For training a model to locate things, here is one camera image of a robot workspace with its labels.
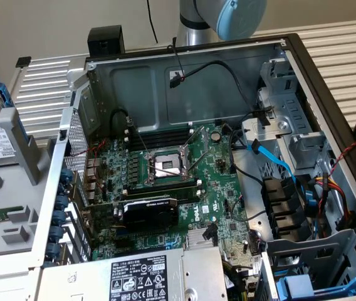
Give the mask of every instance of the circuit board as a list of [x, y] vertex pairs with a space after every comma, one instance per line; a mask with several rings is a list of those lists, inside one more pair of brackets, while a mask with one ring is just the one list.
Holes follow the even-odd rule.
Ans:
[[[182, 248], [189, 230], [206, 229], [208, 225], [215, 223], [218, 226], [221, 254], [233, 264], [249, 265], [251, 255], [243, 251], [248, 225], [232, 219], [226, 207], [227, 204], [233, 206], [241, 191], [236, 172], [231, 173], [229, 168], [228, 136], [223, 135], [221, 130], [221, 126], [214, 124], [192, 127], [196, 136], [189, 144], [189, 158], [191, 164], [196, 162], [196, 166], [188, 175], [188, 181], [192, 178], [202, 181], [201, 195], [196, 200], [197, 189], [186, 189], [188, 195], [185, 197], [188, 201], [179, 205], [178, 224], [157, 231], [128, 232], [123, 228], [109, 226], [107, 216], [112, 216], [113, 204], [122, 202], [121, 193], [124, 187], [127, 184], [133, 188], [146, 186], [148, 161], [144, 150], [129, 152], [122, 141], [105, 142], [105, 146], [97, 153], [97, 157], [102, 158], [107, 165], [107, 171], [102, 172], [100, 182], [107, 183], [111, 180], [112, 187], [107, 191], [107, 196], [97, 189], [93, 204], [89, 206], [94, 212], [98, 228], [98, 246], [93, 251], [93, 260], [147, 250]], [[211, 139], [212, 133], [219, 134], [218, 142]], [[182, 191], [179, 190], [158, 193], [159, 196], [168, 195], [175, 198], [181, 198], [181, 194]], [[240, 205], [235, 207], [233, 215], [240, 219], [246, 218], [245, 210]]]

